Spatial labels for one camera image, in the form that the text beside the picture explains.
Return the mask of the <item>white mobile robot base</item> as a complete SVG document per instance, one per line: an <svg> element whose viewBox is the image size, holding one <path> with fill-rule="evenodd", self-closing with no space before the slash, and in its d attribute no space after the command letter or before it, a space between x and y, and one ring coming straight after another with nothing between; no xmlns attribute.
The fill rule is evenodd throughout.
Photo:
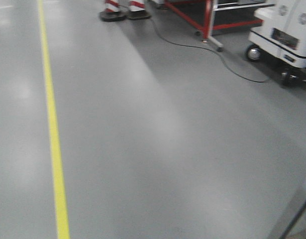
<svg viewBox="0 0 306 239"><path fill-rule="evenodd" d="M280 72L284 86L306 82L306 0L278 0L274 6L255 10L254 15L262 24L250 30L252 45L246 58L258 62L268 53L284 63Z"/></svg>

